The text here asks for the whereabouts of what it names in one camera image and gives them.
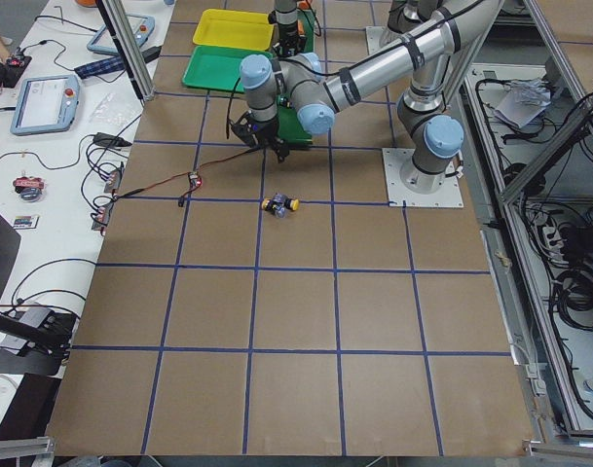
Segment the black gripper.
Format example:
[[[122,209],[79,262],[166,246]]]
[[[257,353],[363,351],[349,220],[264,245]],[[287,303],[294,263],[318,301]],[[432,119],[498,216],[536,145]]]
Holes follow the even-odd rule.
[[[248,147],[270,146],[275,152],[278,162],[284,162],[290,154],[289,144],[278,136],[278,115],[274,115],[267,121],[261,121],[248,110],[236,121],[230,120],[229,129]]]
[[[292,57],[302,53],[306,47],[306,34],[300,20],[291,23],[277,23],[278,42],[274,50],[279,57]]]

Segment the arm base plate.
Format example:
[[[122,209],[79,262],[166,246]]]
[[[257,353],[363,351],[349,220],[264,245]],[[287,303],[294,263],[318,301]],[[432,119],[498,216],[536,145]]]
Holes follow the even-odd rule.
[[[369,54],[374,54],[399,37],[398,33],[386,26],[367,26],[365,35]]]
[[[443,173],[420,172],[413,164],[413,149],[383,148],[388,204],[391,207],[463,208],[459,177],[449,161]]]

